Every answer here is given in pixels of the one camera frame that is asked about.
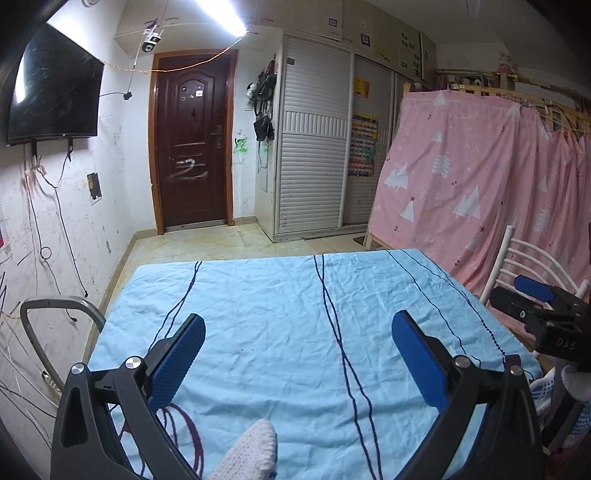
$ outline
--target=floor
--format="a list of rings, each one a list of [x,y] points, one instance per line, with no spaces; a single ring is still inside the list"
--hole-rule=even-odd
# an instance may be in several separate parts
[[[353,241],[361,233],[274,244],[256,223],[213,226],[136,242],[111,297],[111,305],[140,265],[197,260],[240,260],[243,258],[293,257],[298,255],[364,251]]]

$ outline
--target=blue gripper pad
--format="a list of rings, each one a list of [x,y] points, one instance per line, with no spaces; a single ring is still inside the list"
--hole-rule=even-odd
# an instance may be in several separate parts
[[[449,403],[447,374],[429,348],[427,337],[406,310],[394,315],[392,339],[425,402],[438,409],[439,413],[443,413]]]
[[[525,275],[519,275],[515,279],[515,289],[539,301],[551,302],[554,300],[554,294],[548,285],[532,280]]]
[[[192,313],[171,339],[159,340],[154,345],[153,350],[157,350],[159,343],[165,347],[152,373],[148,372],[148,405],[154,413],[172,402],[204,342],[205,322]]]

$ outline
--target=silver bolt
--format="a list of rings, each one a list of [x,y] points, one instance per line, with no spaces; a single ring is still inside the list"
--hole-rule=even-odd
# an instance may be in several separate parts
[[[142,359],[138,356],[130,356],[126,361],[125,361],[125,366],[127,368],[129,368],[130,370],[135,370],[136,368],[138,368],[140,365],[142,364]]]
[[[454,363],[456,364],[456,367],[458,367],[458,368],[468,368],[470,365],[472,365],[472,362],[470,362],[470,359],[466,356],[463,356],[463,355],[458,355],[456,357],[456,359],[454,360]]]
[[[74,375],[80,375],[84,371],[84,364],[74,364],[70,369]]]
[[[516,377],[523,375],[523,369],[519,365],[511,365],[509,372],[511,372],[511,375],[515,375]]]

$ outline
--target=door frame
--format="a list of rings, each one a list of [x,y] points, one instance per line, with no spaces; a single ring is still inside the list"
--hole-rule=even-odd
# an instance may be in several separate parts
[[[156,230],[159,235],[164,235],[164,214],[160,193],[160,180],[156,159],[156,110],[158,105],[158,70],[160,61],[170,57],[184,57],[188,55],[216,55],[220,50],[177,50],[165,53],[155,53],[152,61],[152,73],[150,77],[150,97],[148,100],[148,162],[150,164],[150,180],[152,183],[152,201],[154,202],[154,215],[156,217]],[[229,50],[224,55],[230,56],[230,72],[226,82],[226,142],[225,142],[225,197],[226,197],[226,221],[228,226],[234,225],[234,201],[232,185],[232,132],[234,126],[234,78],[236,76],[236,64],[238,62],[238,50]]]

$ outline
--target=black flat screen tv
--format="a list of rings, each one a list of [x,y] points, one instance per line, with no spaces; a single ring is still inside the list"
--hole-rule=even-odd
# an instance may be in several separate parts
[[[45,24],[22,57],[8,119],[9,145],[97,136],[103,64]]]

